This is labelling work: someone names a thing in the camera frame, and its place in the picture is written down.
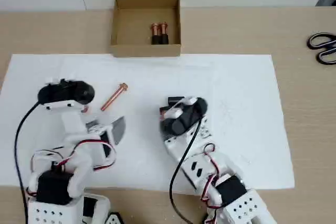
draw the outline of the black cable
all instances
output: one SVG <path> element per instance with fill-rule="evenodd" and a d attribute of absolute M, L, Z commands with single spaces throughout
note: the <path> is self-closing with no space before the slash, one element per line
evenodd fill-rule
<path fill-rule="evenodd" d="M 193 145 L 193 143 L 194 143 L 194 141 L 196 139 L 198 131 L 200 130 L 200 127 L 201 127 L 201 122 L 202 122 L 202 119 L 199 120 L 197 128 L 196 128 L 196 130 L 194 132 L 193 138 L 191 139 L 191 141 L 190 141 L 187 149 L 185 149 L 185 152 L 183 153 L 182 158 L 181 158 L 179 164 L 177 165 L 177 167 L 175 169 L 175 172 L 174 172 L 174 174 L 172 176 L 172 179 L 170 180 L 170 185 L 169 185 L 169 199 L 170 199 L 170 203 L 172 204 L 172 206 L 173 206 L 175 212 L 178 214 L 178 216 L 180 216 L 181 219 L 184 220 L 185 222 L 187 222 L 188 224 L 193 224 L 193 223 L 190 220 L 188 220 L 187 218 L 185 218 L 183 216 L 183 214 L 181 214 L 181 212 L 177 209 L 177 207 L 176 207 L 176 205 L 174 203 L 174 199 L 173 199 L 173 185 L 174 185 L 174 180 L 175 180 L 175 178 L 177 176 L 177 173 L 180 170 L 185 157 L 187 156 L 187 154 L 188 154 L 191 146 Z"/>
<path fill-rule="evenodd" d="M 17 139 L 19 137 L 19 132 L 21 130 L 22 125 L 24 124 L 25 120 L 27 117 L 36 109 L 37 106 L 39 106 L 39 102 L 36 102 L 35 105 L 28 110 L 28 112 L 25 114 L 25 116 L 22 118 L 21 122 L 19 123 L 19 126 L 17 127 L 16 134 L 15 134 L 15 141 L 14 141 L 14 160 L 15 160 L 15 168 L 16 168 L 16 173 L 17 177 L 19 178 L 20 182 L 20 189 L 21 189 L 21 194 L 22 194 L 22 201 L 23 201 L 23 206 L 25 208 L 25 218 L 26 218 L 26 224 L 28 224 L 28 206 L 27 206 L 27 201 L 26 201 L 26 194 L 25 194 L 25 188 L 23 187 L 23 182 L 21 178 L 21 172 L 19 168 L 19 163 L 18 163 L 18 158 L 17 158 Z"/>

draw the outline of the black scissors handle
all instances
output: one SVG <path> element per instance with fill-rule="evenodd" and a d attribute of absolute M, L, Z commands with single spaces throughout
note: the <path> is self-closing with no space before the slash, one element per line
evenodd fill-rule
<path fill-rule="evenodd" d="M 333 53 L 336 53 L 336 47 L 330 47 L 326 51 L 322 51 L 316 55 L 316 60 L 324 65 L 336 65 L 336 59 L 335 60 L 325 60 L 323 57 L 326 55 L 330 55 Z"/>
<path fill-rule="evenodd" d="M 316 38 L 327 38 L 329 40 L 326 42 L 320 43 L 320 44 L 314 44 L 313 41 Z M 336 65 L 336 59 L 335 60 L 325 60 L 324 59 L 326 55 L 330 55 L 336 52 L 336 35 L 330 34 L 330 33 L 314 34 L 307 40 L 307 46 L 312 50 L 325 49 L 324 51 L 316 55 L 316 60 L 319 63 L 324 64 L 324 65 Z"/>
<path fill-rule="evenodd" d="M 320 44 L 314 44 L 313 41 L 316 38 L 328 38 L 329 41 L 323 42 L 323 43 L 320 43 Z M 334 44 L 336 44 L 336 35 L 330 34 L 330 33 L 314 34 L 307 40 L 307 46 L 312 50 L 321 49 L 321 48 L 330 48 Z"/>

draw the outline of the open cardboard box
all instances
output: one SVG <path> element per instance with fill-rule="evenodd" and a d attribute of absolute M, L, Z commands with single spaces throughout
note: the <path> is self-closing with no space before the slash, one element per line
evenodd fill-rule
<path fill-rule="evenodd" d="M 152 23 L 167 22 L 169 45 L 152 45 Z M 181 53 L 180 0 L 115 0 L 111 50 L 116 57 Z"/>

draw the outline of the bolt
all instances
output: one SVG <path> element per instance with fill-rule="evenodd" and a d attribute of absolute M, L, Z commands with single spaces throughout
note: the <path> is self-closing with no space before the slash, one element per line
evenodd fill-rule
<path fill-rule="evenodd" d="M 115 101 L 115 99 L 124 91 L 128 89 L 128 86 L 126 83 L 120 84 L 119 88 L 116 90 L 116 92 L 106 101 L 106 103 L 100 108 L 101 111 L 104 111 L 110 106 L 112 102 Z"/>
<path fill-rule="evenodd" d="M 159 35 L 159 25 L 157 23 L 153 23 L 151 29 L 152 29 L 152 36 Z"/>
<path fill-rule="evenodd" d="M 168 27 L 168 24 L 166 22 L 163 22 L 160 24 L 161 26 L 161 33 L 162 34 L 167 34 L 167 27 Z"/>

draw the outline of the wooden table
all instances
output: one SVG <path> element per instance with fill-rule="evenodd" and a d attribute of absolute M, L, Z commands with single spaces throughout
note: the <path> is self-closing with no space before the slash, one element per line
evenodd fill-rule
<path fill-rule="evenodd" d="M 335 222 L 336 67 L 318 64 L 306 47 L 315 32 L 336 33 L 335 18 L 333 7 L 182 9 L 183 53 L 273 56 L 296 177 L 295 189 L 261 192 L 278 223 Z M 0 13 L 0 79 L 11 54 L 108 52 L 110 23 L 108 10 Z M 182 223 L 167 193 L 98 193 L 110 198 L 126 223 Z M 181 195 L 176 202 L 195 223 L 201 219 L 196 197 Z M 1 187 L 0 223 L 23 220 L 18 188 Z"/>

